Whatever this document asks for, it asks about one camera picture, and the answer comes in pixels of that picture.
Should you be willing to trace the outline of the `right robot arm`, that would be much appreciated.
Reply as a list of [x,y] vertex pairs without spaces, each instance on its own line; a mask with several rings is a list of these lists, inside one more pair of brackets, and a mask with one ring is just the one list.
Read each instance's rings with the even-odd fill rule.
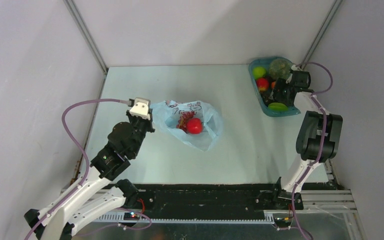
[[287,174],[279,177],[270,196],[277,210],[297,204],[310,174],[336,156],[343,125],[342,116],[326,110],[310,89],[309,72],[292,69],[290,73],[288,79],[276,81],[272,96],[276,102],[298,109],[304,118],[295,143],[295,160]]

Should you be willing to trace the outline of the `red fake grape bunch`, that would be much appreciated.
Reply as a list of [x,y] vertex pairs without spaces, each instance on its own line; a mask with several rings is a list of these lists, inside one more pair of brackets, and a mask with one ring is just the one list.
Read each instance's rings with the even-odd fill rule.
[[179,120],[177,122],[176,128],[181,129],[184,132],[187,132],[187,122],[194,118],[195,112],[194,111],[183,111],[180,114]]

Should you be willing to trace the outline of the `dark purple fake grape bunch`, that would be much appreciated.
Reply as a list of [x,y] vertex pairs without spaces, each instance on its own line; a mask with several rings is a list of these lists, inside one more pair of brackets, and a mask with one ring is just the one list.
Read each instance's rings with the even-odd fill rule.
[[261,99],[266,106],[274,102],[271,98],[271,93],[271,91],[260,92]]

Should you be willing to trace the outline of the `light blue printed plastic bag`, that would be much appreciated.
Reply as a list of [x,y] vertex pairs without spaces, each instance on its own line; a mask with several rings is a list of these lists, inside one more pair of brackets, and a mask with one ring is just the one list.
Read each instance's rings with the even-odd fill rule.
[[211,104],[196,100],[165,100],[150,106],[154,125],[184,144],[203,152],[211,149],[223,133],[222,115]]

